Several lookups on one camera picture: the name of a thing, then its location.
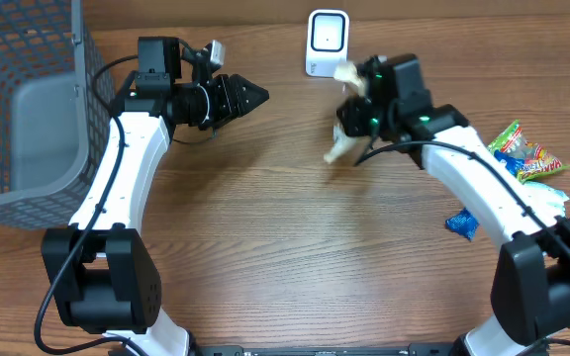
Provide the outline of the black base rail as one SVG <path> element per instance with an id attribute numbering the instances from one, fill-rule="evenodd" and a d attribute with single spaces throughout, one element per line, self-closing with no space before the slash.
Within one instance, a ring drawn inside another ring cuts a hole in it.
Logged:
<path id="1" fill-rule="evenodd" d="M 411 343 L 395 347 L 244 348 L 238 345 L 197 346 L 196 356 L 462 356 L 459 342 Z"/>

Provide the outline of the beige clear cookie bag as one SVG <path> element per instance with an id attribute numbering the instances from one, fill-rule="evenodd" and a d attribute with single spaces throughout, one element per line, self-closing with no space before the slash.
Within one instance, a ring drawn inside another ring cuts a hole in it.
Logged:
<path id="1" fill-rule="evenodd" d="M 340 62 L 333 73 L 333 79 L 343 84 L 343 90 L 348 89 L 351 96 L 336 110 L 336 119 L 332 127 L 333 146 L 324 155 L 327 164 L 333 164 L 339 158 L 351 151 L 361 136 L 367 135 L 367 129 L 362 127 L 356 113 L 359 99 L 363 99 L 368 80 L 358 73 L 357 66 L 352 61 Z"/>

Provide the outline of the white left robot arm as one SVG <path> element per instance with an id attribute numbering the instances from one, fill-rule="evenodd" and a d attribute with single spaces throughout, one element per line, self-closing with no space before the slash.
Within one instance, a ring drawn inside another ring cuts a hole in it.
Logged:
<path id="1" fill-rule="evenodd" d="M 267 90 L 222 72 L 219 42 L 200 49 L 174 37 L 142 37 L 111 100 L 105 152 L 68 225 L 46 231 L 45 306 L 63 324 L 115 344 L 119 355 L 195 355 L 194 336 L 162 307 L 162 282 L 141 237 L 155 171 L 185 125 L 216 133 L 267 101 Z"/>

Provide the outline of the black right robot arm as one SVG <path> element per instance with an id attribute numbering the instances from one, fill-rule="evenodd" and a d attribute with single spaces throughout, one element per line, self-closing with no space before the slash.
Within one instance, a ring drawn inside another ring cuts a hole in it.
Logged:
<path id="1" fill-rule="evenodd" d="M 402 152 L 478 220 L 498 256 L 492 314 L 459 336 L 453 355 L 545 355 L 568 345 L 570 218 L 550 213 L 497 161 L 452 105 L 435 106 L 411 54 L 341 61 L 335 80 L 352 90 L 336 116 L 347 137 L 366 137 L 357 161 Z"/>

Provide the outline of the teal white snack packet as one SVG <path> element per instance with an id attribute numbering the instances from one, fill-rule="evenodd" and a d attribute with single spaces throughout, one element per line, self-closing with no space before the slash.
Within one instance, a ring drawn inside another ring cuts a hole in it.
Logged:
<path id="1" fill-rule="evenodd" d="M 553 216 L 566 216 L 565 204 L 570 198 L 561 190 L 533 181 L 523 184 L 529 196 L 538 204 L 542 204 Z"/>

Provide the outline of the green Haribo gummy bag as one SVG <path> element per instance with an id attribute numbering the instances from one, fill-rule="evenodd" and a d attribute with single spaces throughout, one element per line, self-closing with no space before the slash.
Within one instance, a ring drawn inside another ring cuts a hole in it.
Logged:
<path id="1" fill-rule="evenodd" d="M 570 168 L 570 163 L 563 163 L 543 145 L 527 140 L 518 120 L 509 124 L 487 148 L 522 183 Z"/>

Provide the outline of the white barcode scanner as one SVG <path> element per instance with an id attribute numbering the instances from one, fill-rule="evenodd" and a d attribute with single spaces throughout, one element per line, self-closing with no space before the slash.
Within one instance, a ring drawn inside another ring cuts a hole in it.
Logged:
<path id="1" fill-rule="evenodd" d="M 312 77 L 333 77 L 346 61 L 350 20 L 338 9 L 317 9 L 308 18 L 305 71 Z"/>

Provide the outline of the grey plastic mesh basket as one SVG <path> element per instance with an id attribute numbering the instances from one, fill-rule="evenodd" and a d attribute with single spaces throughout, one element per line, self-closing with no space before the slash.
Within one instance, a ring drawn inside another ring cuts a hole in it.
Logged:
<path id="1" fill-rule="evenodd" d="M 66 224 L 105 151 L 114 95 L 79 1 L 0 0 L 0 224 Z"/>

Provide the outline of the blue Oreo cookie pack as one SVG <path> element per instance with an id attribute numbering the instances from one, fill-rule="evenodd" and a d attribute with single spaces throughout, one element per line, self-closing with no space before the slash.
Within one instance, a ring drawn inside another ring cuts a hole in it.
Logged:
<path id="1" fill-rule="evenodd" d="M 501 151 L 495 151 L 494 156 L 513 176 L 518 175 L 524 164 L 523 159 L 514 158 Z M 472 241 L 479 227 L 479 223 L 467 209 L 463 209 L 455 216 L 447 219 L 445 221 L 445 227 L 451 232 L 465 237 L 468 241 Z"/>

